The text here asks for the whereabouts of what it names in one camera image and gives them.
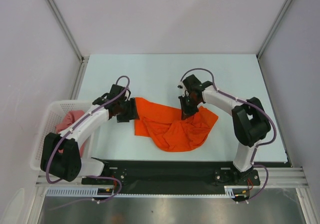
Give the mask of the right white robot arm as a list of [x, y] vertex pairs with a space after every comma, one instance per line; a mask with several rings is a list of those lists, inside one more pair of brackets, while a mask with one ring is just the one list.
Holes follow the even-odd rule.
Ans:
[[202, 83], [194, 74], [183, 76], [178, 88], [182, 89], [178, 98], [183, 120], [198, 113], [199, 104], [211, 104], [232, 117], [238, 147], [230, 176], [235, 184], [243, 184], [253, 169], [256, 148], [272, 128], [261, 101], [256, 97], [247, 100], [236, 98], [218, 89], [211, 81]]

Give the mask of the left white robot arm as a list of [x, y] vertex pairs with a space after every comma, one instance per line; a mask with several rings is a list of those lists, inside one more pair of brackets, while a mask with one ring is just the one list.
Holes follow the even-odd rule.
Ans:
[[75, 123], [58, 133], [50, 132], [44, 138], [40, 169], [47, 182], [53, 175], [58, 181], [71, 182], [79, 176], [93, 177], [104, 184], [110, 179], [106, 162], [93, 157], [82, 157], [80, 149], [101, 125], [116, 117], [118, 123], [138, 118], [136, 100], [128, 87], [113, 84], [108, 93], [95, 99], [86, 113]]

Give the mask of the orange t shirt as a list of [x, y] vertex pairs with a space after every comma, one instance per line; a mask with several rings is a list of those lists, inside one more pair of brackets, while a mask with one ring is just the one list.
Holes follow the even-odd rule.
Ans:
[[166, 152], [188, 152], [201, 147], [219, 117], [201, 106], [198, 112], [182, 120], [181, 110], [135, 99], [138, 120], [135, 120], [136, 136], [149, 137], [157, 148]]

